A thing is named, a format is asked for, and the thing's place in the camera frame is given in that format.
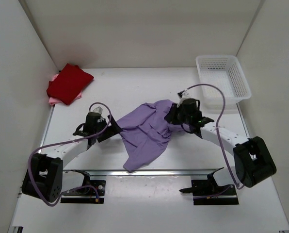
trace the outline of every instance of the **white table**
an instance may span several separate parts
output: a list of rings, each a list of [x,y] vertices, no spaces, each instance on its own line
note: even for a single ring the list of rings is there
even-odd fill
[[[177,92],[199,83],[196,68],[85,69],[94,81],[83,97],[70,106],[57,104],[47,129],[45,144],[67,140],[85,121],[93,102],[107,104],[118,120],[144,102],[178,101]],[[191,96],[202,101],[201,88]],[[201,105],[204,116],[216,119],[217,112]],[[236,106],[227,110],[221,126],[245,135]],[[120,170],[127,153],[119,135],[95,144],[74,159],[66,169]],[[195,135],[176,133],[167,150],[141,169],[215,169],[225,166],[221,150]],[[193,206],[192,196],[178,190],[191,186],[189,176],[107,177],[105,203],[58,204],[22,195],[12,226],[23,233],[177,233],[186,232],[278,232],[289,225],[271,178],[255,187],[238,191],[236,206]]]

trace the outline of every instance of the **black mounting bracket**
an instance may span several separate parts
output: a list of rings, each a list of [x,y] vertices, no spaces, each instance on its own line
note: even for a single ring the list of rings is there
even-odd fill
[[[277,171],[270,152],[260,137],[237,144],[233,152],[237,177],[246,187],[253,187]]]

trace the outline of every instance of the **lavender fabric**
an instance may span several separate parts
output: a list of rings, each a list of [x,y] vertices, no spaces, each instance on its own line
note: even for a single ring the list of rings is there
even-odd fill
[[[150,164],[166,150],[172,132],[183,130],[164,120],[172,104],[170,100],[144,103],[117,121],[129,156],[123,165],[127,171]]]

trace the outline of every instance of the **red cloth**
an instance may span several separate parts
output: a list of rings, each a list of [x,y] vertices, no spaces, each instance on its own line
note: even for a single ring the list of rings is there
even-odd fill
[[[48,83],[47,94],[69,105],[93,79],[78,66],[67,64],[57,78]]]

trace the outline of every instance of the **white plastic basket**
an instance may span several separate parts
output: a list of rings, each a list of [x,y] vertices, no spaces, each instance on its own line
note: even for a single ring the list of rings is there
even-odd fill
[[[204,55],[196,58],[197,71],[201,83],[215,85],[225,95],[227,105],[249,99],[251,91],[241,65],[235,56]],[[209,86],[202,86],[207,105],[221,106],[220,93]]]

